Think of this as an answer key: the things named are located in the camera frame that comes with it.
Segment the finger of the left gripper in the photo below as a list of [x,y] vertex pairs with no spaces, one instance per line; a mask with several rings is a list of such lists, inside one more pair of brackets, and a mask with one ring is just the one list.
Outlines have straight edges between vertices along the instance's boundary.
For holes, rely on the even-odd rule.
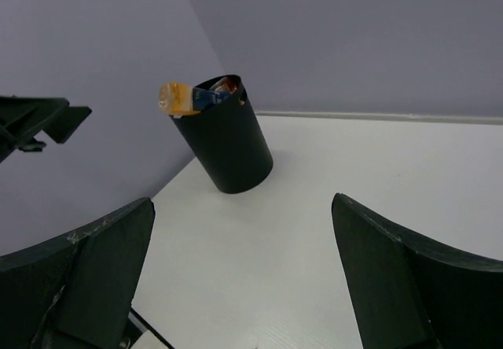
[[91,112],[63,97],[2,96],[1,160],[15,151],[41,152],[46,143],[35,138],[41,132],[64,144]]

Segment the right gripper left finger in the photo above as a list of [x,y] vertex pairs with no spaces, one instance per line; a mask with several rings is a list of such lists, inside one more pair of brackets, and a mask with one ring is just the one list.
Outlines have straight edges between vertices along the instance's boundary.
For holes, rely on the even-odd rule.
[[149,198],[1,257],[3,348],[117,348],[149,248]]

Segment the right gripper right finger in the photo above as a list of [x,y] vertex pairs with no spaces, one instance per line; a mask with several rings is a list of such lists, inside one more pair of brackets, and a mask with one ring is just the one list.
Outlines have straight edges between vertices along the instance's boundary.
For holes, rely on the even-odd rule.
[[364,348],[500,348],[502,262],[337,193],[332,222]]

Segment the orange tea bottle blue label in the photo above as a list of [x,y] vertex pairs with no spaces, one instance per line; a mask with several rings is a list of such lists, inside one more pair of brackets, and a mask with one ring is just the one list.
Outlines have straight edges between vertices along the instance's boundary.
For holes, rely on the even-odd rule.
[[225,90],[205,90],[171,82],[160,87],[159,106],[169,116],[194,116],[222,103],[231,95]]

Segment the clear bottle red cap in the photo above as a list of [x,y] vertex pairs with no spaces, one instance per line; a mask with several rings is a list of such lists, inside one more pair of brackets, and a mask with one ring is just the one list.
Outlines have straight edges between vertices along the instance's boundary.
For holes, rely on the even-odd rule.
[[210,87],[211,91],[233,93],[237,90],[236,83],[229,77],[222,77]]

